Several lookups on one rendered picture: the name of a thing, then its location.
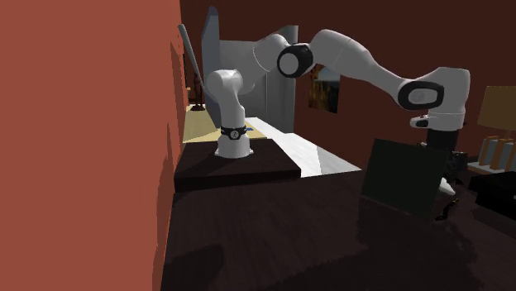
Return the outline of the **beige table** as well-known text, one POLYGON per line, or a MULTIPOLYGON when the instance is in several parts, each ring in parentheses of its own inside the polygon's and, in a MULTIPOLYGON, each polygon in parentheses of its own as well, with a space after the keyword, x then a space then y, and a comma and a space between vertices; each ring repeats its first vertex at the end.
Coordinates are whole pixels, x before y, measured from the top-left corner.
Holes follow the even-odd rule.
POLYGON ((186 108, 183 143, 217 141, 221 132, 214 126, 208 112, 192 111, 192 107, 188 105, 186 108))

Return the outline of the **framed wall picture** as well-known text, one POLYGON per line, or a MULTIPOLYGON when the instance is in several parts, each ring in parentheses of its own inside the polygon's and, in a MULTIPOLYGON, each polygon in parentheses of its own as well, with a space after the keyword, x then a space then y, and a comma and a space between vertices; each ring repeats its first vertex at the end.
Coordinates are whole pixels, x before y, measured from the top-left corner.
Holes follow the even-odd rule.
POLYGON ((309 76, 308 106, 337 114, 341 76, 320 64, 311 69, 309 76))

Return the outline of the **black and yellow tool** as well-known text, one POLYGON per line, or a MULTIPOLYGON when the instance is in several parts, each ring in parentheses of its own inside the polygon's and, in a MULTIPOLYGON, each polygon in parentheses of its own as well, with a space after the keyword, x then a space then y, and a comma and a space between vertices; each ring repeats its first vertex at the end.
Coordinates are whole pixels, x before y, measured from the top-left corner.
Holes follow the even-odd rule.
POLYGON ((451 210, 457 205, 457 203, 460 201, 459 198, 452 199, 443 209, 440 215, 436 216, 434 218, 435 221, 444 221, 447 220, 451 210))

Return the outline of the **black side table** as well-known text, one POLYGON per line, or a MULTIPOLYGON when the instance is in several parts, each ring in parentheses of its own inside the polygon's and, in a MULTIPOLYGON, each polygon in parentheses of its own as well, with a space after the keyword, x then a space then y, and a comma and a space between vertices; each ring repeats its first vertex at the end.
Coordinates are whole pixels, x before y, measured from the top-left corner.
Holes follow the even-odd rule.
POLYGON ((474 176, 468 189, 476 193, 476 204, 516 221, 516 172, 474 176))

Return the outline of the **grey door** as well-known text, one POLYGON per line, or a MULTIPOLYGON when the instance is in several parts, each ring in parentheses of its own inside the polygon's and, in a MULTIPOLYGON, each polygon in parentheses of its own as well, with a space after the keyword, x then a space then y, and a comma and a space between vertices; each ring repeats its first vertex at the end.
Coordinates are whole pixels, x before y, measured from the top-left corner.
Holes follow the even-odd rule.
MULTIPOLYGON (((235 69, 237 62, 252 51, 254 41, 225 41, 219 37, 217 9, 211 6, 202 33, 203 76, 217 69, 235 69)), ((294 130, 295 79, 277 69, 260 78, 255 87, 239 97, 247 117, 258 117, 283 133, 294 130)))

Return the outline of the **grey baseball bat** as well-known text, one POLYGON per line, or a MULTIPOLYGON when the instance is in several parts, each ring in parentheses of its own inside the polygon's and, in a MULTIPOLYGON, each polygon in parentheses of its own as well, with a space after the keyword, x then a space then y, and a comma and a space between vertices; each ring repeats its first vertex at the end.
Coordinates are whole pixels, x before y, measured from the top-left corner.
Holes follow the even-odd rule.
POLYGON ((202 76, 200 74, 198 63, 197 63, 197 60, 196 60, 196 57, 195 57, 195 54, 194 54, 194 50, 193 50, 193 47, 192 47, 190 39, 189 39, 189 34, 188 34, 187 30, 186 30, 185 25, 184 24, 179 24, 178 25, 178 30, 179 30, 179 33, 180 33, 182 39, 183 39, 184 48, 187 50, 187 52, 189 54, 189 58, 191 60, 194 72, 198 75, 200 85, 201 85, 203 91, 206 93, 207 89, 204 86, 203 78, 202 78, 202 76))

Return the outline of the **dark robot stand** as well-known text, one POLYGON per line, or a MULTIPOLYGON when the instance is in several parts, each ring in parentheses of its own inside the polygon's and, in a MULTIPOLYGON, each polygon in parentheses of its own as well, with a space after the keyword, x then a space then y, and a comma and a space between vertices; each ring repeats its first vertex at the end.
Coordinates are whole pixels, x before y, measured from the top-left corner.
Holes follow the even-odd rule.
POLYGON ((215 141, 188 143, 174 173, 175 191, 298 179, 299 166, 272 139, 252 139, 253 153, 240 159, 215 155, 215 141))

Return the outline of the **dark brown figure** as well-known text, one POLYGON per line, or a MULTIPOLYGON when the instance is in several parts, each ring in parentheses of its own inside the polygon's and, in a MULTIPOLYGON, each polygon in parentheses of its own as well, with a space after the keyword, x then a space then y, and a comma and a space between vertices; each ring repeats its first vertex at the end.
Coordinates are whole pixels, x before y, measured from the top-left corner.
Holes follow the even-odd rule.
POLYGON ((203 90, 201 79, 197 73, 195 73, 193 76, 193 93, 195 104, 191 107, 191 111, 204 111, 205 108, 202 105, 203 90))

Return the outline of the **white pointed object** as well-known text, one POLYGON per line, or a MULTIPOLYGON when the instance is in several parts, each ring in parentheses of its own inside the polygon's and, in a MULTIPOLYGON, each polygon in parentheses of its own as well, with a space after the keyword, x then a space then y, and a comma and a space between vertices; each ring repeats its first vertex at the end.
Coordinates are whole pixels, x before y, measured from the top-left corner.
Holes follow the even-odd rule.
POLYGON ((450 195, 450 196, 454 196, 456 194, 455 190, 452 188, 452 186, 447 182, 447 180, 442 177, 441 178, 441 182, 439 184, 439 187, 438 189, 447 194, 447 195, 450 195))

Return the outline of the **pale blue orange-framed box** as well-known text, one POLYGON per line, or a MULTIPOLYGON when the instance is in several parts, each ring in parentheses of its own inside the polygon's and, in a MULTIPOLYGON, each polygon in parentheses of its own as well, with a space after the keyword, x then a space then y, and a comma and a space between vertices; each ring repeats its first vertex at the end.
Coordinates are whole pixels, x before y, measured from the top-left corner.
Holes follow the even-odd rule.
POLYGON ((483 140, 479 158, 468 164, 468 170, 478 174, 516 172, 516 141, 487 136, 483 140))

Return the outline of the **dark green upright box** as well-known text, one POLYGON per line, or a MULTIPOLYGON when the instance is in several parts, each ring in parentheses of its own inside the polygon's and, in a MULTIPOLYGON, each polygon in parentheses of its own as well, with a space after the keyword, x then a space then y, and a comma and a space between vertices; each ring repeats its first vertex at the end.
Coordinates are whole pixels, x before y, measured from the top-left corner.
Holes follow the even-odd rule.
POLYGON ((442 150, 376 139, 361 194, 400 211, 432 219, 456 196, 438 189, 446 162, 447 153, 442 150))

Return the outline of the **lamp with tan shade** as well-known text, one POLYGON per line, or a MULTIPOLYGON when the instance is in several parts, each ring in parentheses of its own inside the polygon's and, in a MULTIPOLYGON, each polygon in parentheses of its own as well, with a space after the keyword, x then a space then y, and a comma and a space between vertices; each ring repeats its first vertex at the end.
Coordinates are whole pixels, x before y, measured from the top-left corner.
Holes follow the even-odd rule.
POLYGON ((487 86, 477 124, 503 130, 509 139, 516 131, 516 86, 487 86))

